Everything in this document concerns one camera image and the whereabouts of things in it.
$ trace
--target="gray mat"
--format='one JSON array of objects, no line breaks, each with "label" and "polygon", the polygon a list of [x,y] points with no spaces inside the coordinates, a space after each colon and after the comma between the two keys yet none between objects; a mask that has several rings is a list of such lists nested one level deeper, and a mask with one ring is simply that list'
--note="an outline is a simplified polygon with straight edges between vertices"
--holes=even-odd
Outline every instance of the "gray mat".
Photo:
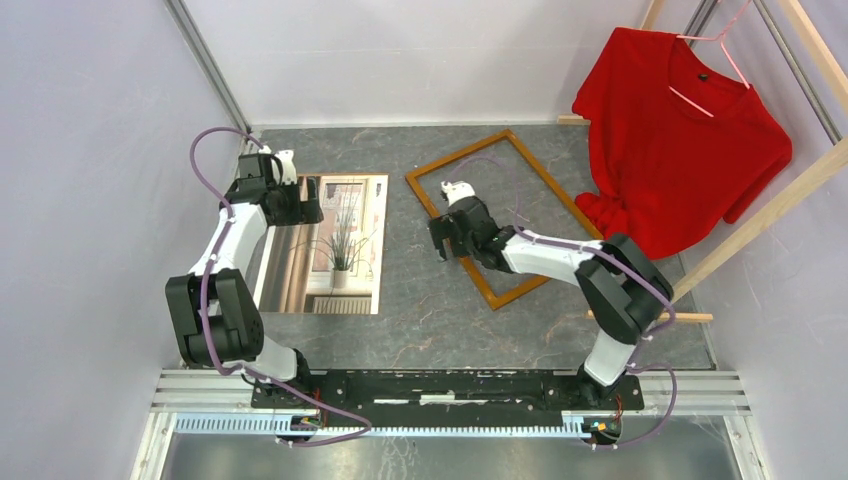
[{"label": "gray mat", "polygon": [[[440,263],[427,231],[427,214],[404,175],[502,130],[503,126],[266,130],[262,140],[294,149],[298,173],[388,173],[388,212],[380,313],[368,316],[263,313],[268,335],[304,353],[313,368],[563,368],[578,367],[598,327],[585,318],[580,289],[550,281],[492,311],[454,260]],[[513,126],[572,198],[594,191],[585,127]],[[517,152],[493,148],[515,165],[521,219],[540,234],[587,239]],[[452,167],[422,178],[437,206],[438,183]],[[471,183],[493,217],[514,218],[513,178],[488,162],[475,162],[459,179]],[[676,257],[660,269],[674,283],[683,276]],[[517,275],[486,272],[496,293],[516,285]],[[690,297],[677,303],[693,311]],[[665,361],[677,368],[709,368],[701,328],[676,325],[644,349],[640,363]]]}]

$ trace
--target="black mounting plate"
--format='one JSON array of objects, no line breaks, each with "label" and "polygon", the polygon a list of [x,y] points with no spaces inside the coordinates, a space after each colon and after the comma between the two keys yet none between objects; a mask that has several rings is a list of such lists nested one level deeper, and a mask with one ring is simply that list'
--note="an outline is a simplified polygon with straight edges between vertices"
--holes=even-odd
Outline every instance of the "black mounting plate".
[{"label": "black mounting plate", "polygon": [[[597,407],[580,397],[574,374],[554,370],[327,370],[313,371],[310,381],[313,396],[375,427],[561,426],[564,410],[615,411],[617,395],[624,410],[645,408],[639,379],[632,375],[622,377]],[[311,407],[280,388],[257,387],[253,408]],[[327,422],[359,425],[339,415],[329,415]]]}]

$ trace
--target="wooden stick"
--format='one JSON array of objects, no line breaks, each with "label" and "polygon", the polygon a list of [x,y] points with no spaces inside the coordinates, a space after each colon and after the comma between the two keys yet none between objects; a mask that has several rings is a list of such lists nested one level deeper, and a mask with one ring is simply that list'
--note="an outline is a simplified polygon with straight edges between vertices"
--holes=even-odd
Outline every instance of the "wooden stick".
[{"label": "wooden stick", "polygon": [[642,19],[642,26],[639,28],[641,30],[653,30],[654,23],[656,23],[657,17],[660,16],[663,6],[665,6],[665,0],[651,0],[648,10],[645,12],[645,18]]},{"label": "wooden stick", "polygon": [[581,117],[580,115],[560,115],[557,117],[557,124],[559,125],[589,125],[589,120]]},{"label": "wooden stick", "polygon": [[749,218],[722,242],[706,258],[701,260],[694,269],[674,286],[674,300],[683,295],[713,273],[739,250],[772,226],[792,207],[801,203],[824,182],[836,175],[839,170],[848,165],[848,139],[843,139],[825,153],[814,164],[792,181],[780,193],[775,195],[753,217]]},{"label": "wooden stick", "polygon": [[848,76],[845,75],[845,72],[839,66],[839,62],[827,48],[827,44],[819,35],[810,17],[807,16],[807,12],[804,11],[798,0],[779,0],[778,3],[801,38],[801,43],[813,57],[813,62],[827,81],[833,94],[842,104],[842,108],[848,112]]},{"label": "wooden stick", "polygon": [[[675,312],[677,314],[677,321],[680,323],[709,323],[713,321],[712,313],[686,313],[686,312]],[[595,318],[595,312],[589,310],[586,313],[586,317]],[[668,320],[668,313],[663,312],[658,319],[661,322],[665,322]]]}]

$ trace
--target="white wall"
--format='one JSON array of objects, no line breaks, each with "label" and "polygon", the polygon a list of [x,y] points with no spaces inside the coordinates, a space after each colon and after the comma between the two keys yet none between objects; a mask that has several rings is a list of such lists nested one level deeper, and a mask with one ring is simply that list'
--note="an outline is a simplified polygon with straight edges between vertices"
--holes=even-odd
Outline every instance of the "white wall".
[{"label": "white wall", "polygon": [[[776,2],[767,3],[790,34],[796,52],[804,55]],[[842,0],[803,4],[843,67],[848,67],[848,4]],[[723,2],[706,33],[720,30],[740,5],[741,0]],[[755,9],[734,27],[727,45],[795,149],[793,163],[744,220],[831,144]],[[696,52],[709,65],[732,72],[718,45],[700,45]],[[806,56],[804,63],[842,131],[848,132],[844,113],[826,94],[827,87]],[[846,204],[848,171],[843,171],[695,289],[700,306],[716,315],[712,333],[718,358],[741,374],[776,479],[845,478],[848,468],[843,433],[848,416],[841,407],[842,399],[848,398]],[[734,228],[719,225],[685,253],[686,263],[694,266]]]},{"label": "white wall", "polygon": [[[0,17],[0,477],[127,478],[177,358],[165,281],[214,228],[188,146],[227,116],[161,1]],[[226,185],[236,139],[201,150]]]},{"label": "white wall", "polygon": [[551,122],[648,2],[187,4],[253,124],[338,126]]}]

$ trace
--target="wooden frame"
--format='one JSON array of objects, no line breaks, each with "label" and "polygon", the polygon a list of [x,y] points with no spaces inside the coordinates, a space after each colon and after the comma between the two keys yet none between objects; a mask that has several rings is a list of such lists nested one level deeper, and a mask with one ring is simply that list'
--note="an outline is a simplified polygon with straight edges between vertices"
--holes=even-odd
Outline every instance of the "wooden frame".
[{"label": "wooden frame", "polygon": [[[653,27],[664,5],[664,0],[652,0],[648,5],[642,29]],[[815,28],[799,0],[777,0],[783,14],[789,19],[793,30],[801,39],[805,50],[812,58],[822,77],[833,91],[842,108],[848,112],[848,76],[839,66],[827,44]],[[560,125],[586,125],[588,120],[580,115],[560,115]],[[718,245],[674,286],[674,301],[677,301],[701,281],[718,269],[748,243],[764,232],[792,207],[798,205],[848,165],[848,139],[841,140],[831,150],[816,160],[807,170],[775,195],[751,218],[742,223],[726,240]]]},{"label": "wooden frame", "polygon": [[[430,200],[430,197],[427,195],[427,192],[421,187],[421,183],[418,181],[418,178],[426,175],[428,173],[432,173],[442,167],[445,167],[457,160],[465,158],[469,155],[479,152],[486,147],[492,146],[500,141],[506,140],[518,151],[524,161],[527,162],[528,165],[542,178],[542,181],[553,191],[554,195],[562,202],[563,206],[580,222],[580,225],[586,229],[589,234],[596,238],[602,239],[601,232],[598,231],[597,228],[586,218],[586,215],[577,208],[577,205],[565,193],[565,190],[559,186],[559,184],[554,180],[550,173],[542,167],[542,164],[536,160],[536,157],[530,152],[524,143],[512,133],[511,130],[506,129],[499,133],[496,133],[488,138],[484,138],[479,142],[469,145],[462,150],[454,152],[444,158],[436,160],[433,163],[428,165],[424,165],[416,168],[415,170],[406,174],[406,182],[412,188],[412,191],[415,192],[415,196],[418,197],[418,200],[424,206],[424,209],[427,210],[427,213],[431,218],[436,218],[441,215],[439,209],[436,208],[436,205],[433,204],[433,201]],[[486,299],[486,303],[492,308],[492,310],[497,310],[507,303],[521,297],[525,293],[533,290],[536,287],[543,285],[545,282],[550,280],[547,277],[542,276],[534,276],[533,278],[526,280],[522,284],[517,287],[509,290],[503,295],[496,295],[494,291],[492,291],[492,287],[489,286],[489,283],[486,282],[486,279],[474,265],[474,262],[470,258],[460,258],[459,262],[462,264],[465,271],[468,272],[468,276],[471,277],[471,281],[474,282],[474,285],[477,287],[477,290],[483,295],[483,298]]]}]

